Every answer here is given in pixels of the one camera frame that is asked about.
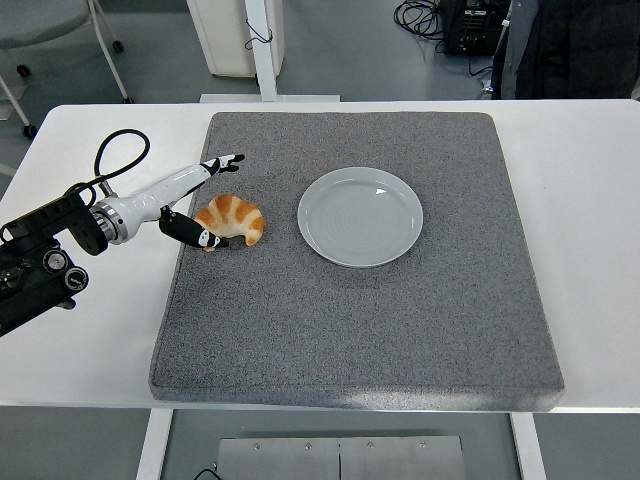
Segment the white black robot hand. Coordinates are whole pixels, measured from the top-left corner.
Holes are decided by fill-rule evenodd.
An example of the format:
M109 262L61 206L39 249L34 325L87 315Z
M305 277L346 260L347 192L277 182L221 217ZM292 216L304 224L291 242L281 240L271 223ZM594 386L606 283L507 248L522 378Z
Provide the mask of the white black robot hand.
M104 200L114 212L115 228L112 243L123 243L133 238L145 222L157 221L162 233L194 248L227 246L222 240L190 217L176 213L172 207L190 195L212 176L223 172L235 172L244 155L224 155L179 170L143 188L128 197Z

